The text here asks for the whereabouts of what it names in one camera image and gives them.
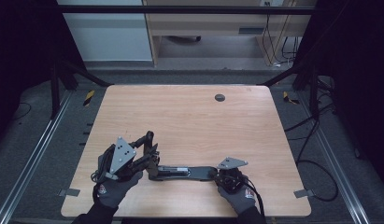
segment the gray carpet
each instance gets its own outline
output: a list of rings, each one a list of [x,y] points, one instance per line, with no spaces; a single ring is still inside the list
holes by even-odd
[[[222,74],[194,74],[193,71],[179,75],[172,71],[166,75],[153,75],[152,73],[123,75],[104,75],[106,81],[117,84],[255,84],[265,81],[274,74],[256,76],[252,72],[240,75],[232,72]],[[57,196],[59,189],[67,189],[76,170],[78,160],[83,150],[80,143],[87,141],[88,132],[93,123],[99,105],[105,94],[105,89],[97,87],[90,81],[78,77],[80,85],[74,92],[69,107],[61,121],[55,135],[36,169],[28,188],[14,212],[12,223],[53,223],[48,220],[68,221],[62,217],[60,211],[63,197]],[[292,99],[298,94],[292,91],[290,82],[273,87],[272,94],[284,128],[290,127],[307,117],[301,105],[285,103],[282,92],[287,91]],[[89,90],[95,90],[90,106],[82,106]],[[0,205],[9,194],[12,185],[20,174],[23,165],[27,162],[40,135],[43,133],[50,116],[50,84],[43,83],[26,91],[22,101],[30,104],[32,110],[23,118],[14,120],[8,127],[7,135],[0,144]],[[329,104],[329,98],[322,98],[322,104]],[[16,116],[27,110],[20,106]],[[384,223],[384,186],[368,161],[356,159],[341,123],[331,112],[321,116],[321,128],[325,131],[331,146],[335,149],[336,157],[345,169],[352,186],[363,204],[366,214],[372,223]],[[311,129],[308,123],[294,131],[288,132],[288,138],[307,136]],[[294,157],[297,156],[304,140],[290,140]],[[322,157],[320,146],[315,136],[310,139],[302,156],[327,167]],[[310,164],[300,164],[299,172],[308,189],[315,190],[321,197],[331,197],[334,194],[334,185],[331,179],[322,170]],[[277,223],[353,223],[342,196],[339,194],[335,201],[321,202],[315,198],[309,199],[312,214],[300,218],[276,218]]]

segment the hand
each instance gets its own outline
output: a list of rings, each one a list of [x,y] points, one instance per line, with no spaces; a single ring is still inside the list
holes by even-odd
[[[98,197],[101,204],[116,208],[125,197],[127,191],[138,183],[142,178],[143,173],[136,173],[129,181],[117,182],[116,180],[108,179],[99,186]]]
[[[238,215],[255,206],[255,194],[252,189],[245,185],[235,194],[227,193],[221,186],[218,186],[218,192],[221,197],[229,202]]]

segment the wooden table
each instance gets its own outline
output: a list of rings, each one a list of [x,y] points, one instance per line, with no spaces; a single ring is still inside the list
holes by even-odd
[[[225,100],[215,100],[216,94]],[[161,165],[217,166],[225,157],[249,162],[239,169],[260,192],[269,217],[304,217],[311,208],[270,90],[263,86],[111,86],[81,156],[62,214],[76,217],[92,206],[90,175],[97,158],[122,136],[128,142],[155,133]],[[143,148],[136,150],[136,158]],[[122,201],[117,217],[234,217],[215,183],[156,182],[145,171]]]

